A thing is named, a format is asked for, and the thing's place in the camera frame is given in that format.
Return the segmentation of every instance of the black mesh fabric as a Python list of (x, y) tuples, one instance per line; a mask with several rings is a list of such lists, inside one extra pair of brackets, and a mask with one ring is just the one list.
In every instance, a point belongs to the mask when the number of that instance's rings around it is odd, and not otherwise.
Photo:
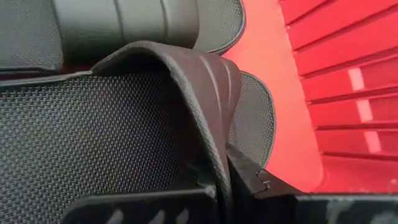
[(275, 135), (275, 110), (271, 94), (256, 77), (242, 74), (241, 97), (236, 108), (229, 143), (248, 158), (265, 166)]
[(1, 223), (58, 223), (87, 195), (166, 189), (197, 142), (177, 86), (154, 70), (0, 88)]
[(51, 1), (0, 0), (0, 22), (0, 70), (61, 68), (61, 40)]
[(223, 53), (238, 41), (245, 25), (241, 0), (199, 0), (200, 31), (195, 49)]

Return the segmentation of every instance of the red surface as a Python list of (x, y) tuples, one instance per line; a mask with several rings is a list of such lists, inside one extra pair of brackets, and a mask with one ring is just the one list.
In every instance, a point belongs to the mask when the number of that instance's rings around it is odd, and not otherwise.
[(244, 5), (225, 57), (274, 98), (266, 168), (303, 191), (398, 192), (398, 0)]
[(323, 68), (397, 47), (397, 21), (398, 12), (394, 12), (351, 32), (300, 51), (295, 54), (298, 73), (303, 76), (308, 75)]
[[(290, 43), (294, 50), (303, 46), (313, 44), (322, 37), (339, 32), (347, 32), (348, 29), (355, 29), (361, 22), (369, 22), (382, 13), (388, 13), (397, 7), (396, 0), (345, 0), (333, 1), (330, 5), (320, 8), (305, 19), (290, 25), (287, 30)], [(333, 18), (325, 24), (324, 18)]]
[(309, 13), (313, 8), (331, 0), (288, 0), (281, 1), (280, 6), (285, 14), (285, 23), (291, 24), (303, 14)]

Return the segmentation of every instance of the textured mesh pad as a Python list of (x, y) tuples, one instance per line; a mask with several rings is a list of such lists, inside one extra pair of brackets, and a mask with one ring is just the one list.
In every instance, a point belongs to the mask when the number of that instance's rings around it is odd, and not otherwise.
[(0, 22), (0, 69), (62, 66), (51, 1), (0, 0)]
[(231, 123), (229, 143), (265, 166), (274, 143), (274, 104), (263, 82), (248, 73), (242, 75), (241, 97)]
[(198, 142), (163, 71), (0, 88), (1, 223), (58, 223), (86, 195), (166, 189)]
[(195, 49), (223, 53), (238, 41), (245, 25), (241, 0), (199, 0), (200, 31)]

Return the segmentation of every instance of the red plastic panel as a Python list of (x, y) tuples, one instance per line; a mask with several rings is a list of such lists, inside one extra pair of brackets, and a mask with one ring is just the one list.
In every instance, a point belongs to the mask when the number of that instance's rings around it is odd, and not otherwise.
[(293, 49), (298, 49), (324, 36), (335, 34), (349, 25), (356, 25), (360, 20), (373, 19), (373, 14), (398, 5), (397, 0), (337, 0), (320, 8), (290, 26), (287, 31)]
[(398, 12), (295, 54), (299, 75), (398, 46)]
[(322, 156), (323, 184), (316, 192), (398, 192), (398, 162)]
[(322, 152), (345, 157), (374, 157), (398, 161), (398, 129), (315, 131)]
[(288, 0), (280, 1), (280, 6), (285, 17), (285, 23), (290, 24), (298, 17), (310, 11), (314, 7), (330, 0)]
[(314, 126), (392, 123), (398, 125), (398, 93), (309, 105)]
[(398, 57), (302, 80), (307, 101), (398, 84)]

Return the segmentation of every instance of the strap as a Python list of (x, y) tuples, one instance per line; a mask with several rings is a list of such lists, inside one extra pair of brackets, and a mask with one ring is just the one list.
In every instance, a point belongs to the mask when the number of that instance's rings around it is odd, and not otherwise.
[(225, 212), (230, 213), (232, 192), (226, 142), (241, 90), (238, 67), (217, 55), (140, 41), (106, 57), (92, 71), (95, 75), (101, 75), (122, 67), (126, 62), (133, 66), (135, 59), (142, 58), (143, 55), (160, 60), (171, 71), (203, 138)]

